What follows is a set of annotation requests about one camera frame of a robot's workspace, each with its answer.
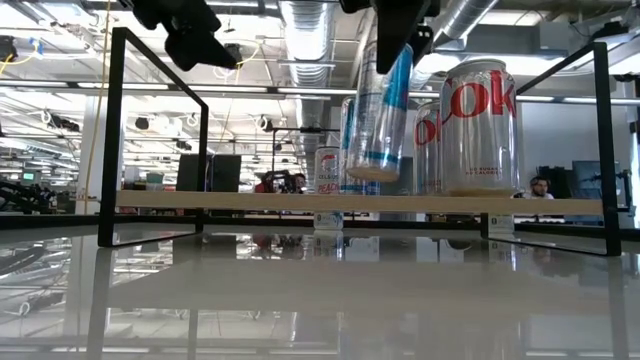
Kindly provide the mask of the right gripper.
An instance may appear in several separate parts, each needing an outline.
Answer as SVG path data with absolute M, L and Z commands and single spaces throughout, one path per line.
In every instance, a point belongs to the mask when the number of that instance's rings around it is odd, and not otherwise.
M 387 74 L 409 46 L 414 66 L 433 48 L 433 30 L 425 17 L 440 14 L 441 0 L 338 0 L 345 13 L 373 8 L 377 15 L 376 71 Z

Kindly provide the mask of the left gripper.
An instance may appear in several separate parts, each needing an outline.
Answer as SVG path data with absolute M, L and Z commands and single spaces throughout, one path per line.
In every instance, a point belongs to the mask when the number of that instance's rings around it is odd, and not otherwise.
M 148 30 L 159 24 L 168 33 L 189 30 L 214 33 L 221 22 L 205 0 L 129 0 L 136 19 Z M 197 64 L 233 69 L 237 59 L 212 36 L 171 34 L 165 41 L 165 51 L 182 71 Z

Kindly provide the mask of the silver Diet Coke can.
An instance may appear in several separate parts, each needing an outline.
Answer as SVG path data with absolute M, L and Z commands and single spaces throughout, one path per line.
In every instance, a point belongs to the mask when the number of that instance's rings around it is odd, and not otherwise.
M 519 187 L 516 85 L 496 59 L 461 63 L 440 91 L 441 189 L 448 196 L 505 197 Z
M 414 193 L 435 195 L 441 191 L 439 102 L 427 103 L 418 109 L 413 136 Z

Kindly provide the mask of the white Celsius peach can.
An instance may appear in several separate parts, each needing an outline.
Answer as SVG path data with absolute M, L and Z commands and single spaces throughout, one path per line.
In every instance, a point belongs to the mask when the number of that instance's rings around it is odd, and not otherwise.
M 315 153 L 314 187 L 317 195 L 339 195 L 339 148 L 319 147 Z M 314 213 L 314 228 L 337 231 L 343 228 L 344 215 L 341 211 L 320 211 Z

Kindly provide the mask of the white Celsius can orange print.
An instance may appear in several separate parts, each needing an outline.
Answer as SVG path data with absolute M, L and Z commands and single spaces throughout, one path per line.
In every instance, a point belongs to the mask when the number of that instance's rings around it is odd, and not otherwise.
M 514 217 L 504 214 L 488 215 L 488 233 L 490 235 L 503 234 L 512 235 L 515 230 Z

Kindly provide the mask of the black computer monitor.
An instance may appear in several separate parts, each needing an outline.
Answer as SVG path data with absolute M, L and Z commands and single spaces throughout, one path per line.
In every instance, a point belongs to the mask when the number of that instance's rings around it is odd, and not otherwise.
M 198 155 L 183 154 L 180 157 L 177 191 L 198 191 Z M 208 155 L 205 173 L 206 192 L 238 192 L 240 184 L 240 155 Z

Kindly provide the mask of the dark computer monitor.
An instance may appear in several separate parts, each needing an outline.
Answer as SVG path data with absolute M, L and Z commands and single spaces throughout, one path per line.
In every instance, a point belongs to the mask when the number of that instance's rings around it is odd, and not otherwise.
M 630 173 L 622 170 L 620 164 L 614 162 L 616 175 L 616 196 L 619 208 L 629 208 L 631 205 Z M 601 169 L 599 161 L 573 161 L 570 191 L 573 198 L 602 199 Z

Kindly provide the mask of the silver ventilation duct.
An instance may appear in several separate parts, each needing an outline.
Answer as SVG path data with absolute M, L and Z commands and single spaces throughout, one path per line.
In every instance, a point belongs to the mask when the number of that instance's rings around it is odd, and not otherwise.
M 284 39 L 294 86 L 324 88 L 329 81 L 329 68 L 317 63 L 329 59 L 330 39 L 334 29 L 334 4 L 318 1 L 279 1 L 284 22 Z M 296 120 L 299 127 L 328 127 L 322 123 L 323 100 L 295 100 Z M 326 138 L 301 136 L 301 151 L 310 177 L 315 172 L 315 151 Z
M 429 25 L 433 35 L 429 52 L 466 38 L 500 0 L 449 0 L 446 7 Z

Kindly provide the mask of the black metal stand frame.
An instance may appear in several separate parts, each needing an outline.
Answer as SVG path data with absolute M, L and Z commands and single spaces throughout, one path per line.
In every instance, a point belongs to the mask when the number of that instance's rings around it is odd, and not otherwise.
M 294 148 L 297 163 L 306 170 L 315 166 L 315 152 L 325 146 L 331 137 L 337 137 L 339 129 L 314 126 L 273 127 L 271 129 L 271 169 L 275 169 L 276 153 L 284 145 Z

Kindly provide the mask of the wooden shelf black metal frame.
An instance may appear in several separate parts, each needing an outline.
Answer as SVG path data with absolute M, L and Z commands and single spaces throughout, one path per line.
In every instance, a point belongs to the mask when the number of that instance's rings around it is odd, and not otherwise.
M 359 195 L 278 195 L 231 192 L 208 192 L 204 185 L 206 149 L 198 153 L 197 189 L 194 192 L 122 191 L 118 188 L 118 158 L 121 154 L 121 110 L 125 50 L 133 45 L 201 107 L 202 126 L 208 124 L 208 107 L 204 101 L 156 56 L 131 30 L 114 28 L 111 36 L 111 59 L 107 85 L 107 112 L 102 173 L 98 244 L 113 246 L 115 210 L 118 207 L 182 208 L 214 210 L 343 210 L 406 213 L 479 213 L 479 214 L 552 214 L 597 215 L 604 220 L 605 255 L 617 257 L 622 253 L 618 205 L 615 186 L 614 144 L 609 84 L 607 46 L 603 42 L 590 43 L 567 59 L 554 65 L 518 89 L 525 93 L 559 70 L 587 53 L 593 55 L 595 106 L 598 130 L 598 153 L 601 169 L 600 200 L 525 200 L 512 198 L 477 198 L 443 196 L 359 196 Z

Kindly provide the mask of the black table frame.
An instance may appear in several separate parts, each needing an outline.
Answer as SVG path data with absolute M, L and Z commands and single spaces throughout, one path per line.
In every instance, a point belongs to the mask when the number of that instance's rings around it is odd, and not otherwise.
M 98 225 L 99 215 L 0 215 L 0 230 L 51 228 L 68 226 Z M 194 226 L 195 219 L 185 216 L 141 216 L 121 214 L 115 217 L 116 224 L 127 223 L 155 223 L 181 224 Z M 229 218 L 207 217 L 205 225 L 238 225 L 238 226 L 271 226 L 271 227 L 312 227 L 310 219 L 292 218 Z M 408 221 L 364 221 L 346 220 L 343 227 L 361 229 L 403 229 L 403 230 L 461 230 L 480 231 L 482 226 L 477 223 L 426 223 Z M 561 236 L 576 236 L 587 238 L 605 238 L 603 227 L 574 226 L 550 223 L 521 223 L 515 225 L 516 231 L 543 233 Z

